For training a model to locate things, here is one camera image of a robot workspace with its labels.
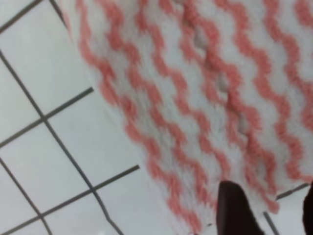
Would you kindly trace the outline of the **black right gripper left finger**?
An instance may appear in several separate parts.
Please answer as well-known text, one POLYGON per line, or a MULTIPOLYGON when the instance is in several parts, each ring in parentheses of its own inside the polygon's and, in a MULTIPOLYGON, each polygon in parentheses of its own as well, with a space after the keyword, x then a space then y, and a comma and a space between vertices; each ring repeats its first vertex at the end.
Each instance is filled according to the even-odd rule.
POLYGON ((263 235, 242 188, 231 181, 222 181, 218 190, 216 214, 219 235, 263 235))

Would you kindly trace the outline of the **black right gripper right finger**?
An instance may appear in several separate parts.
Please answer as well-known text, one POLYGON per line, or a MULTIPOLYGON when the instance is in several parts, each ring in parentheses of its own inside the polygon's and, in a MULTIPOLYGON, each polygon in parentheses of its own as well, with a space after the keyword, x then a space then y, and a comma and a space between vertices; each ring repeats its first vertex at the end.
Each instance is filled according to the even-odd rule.
POLYGON ((303 202, 303 226, 306 235, 313 235, 313 184, 303 202))

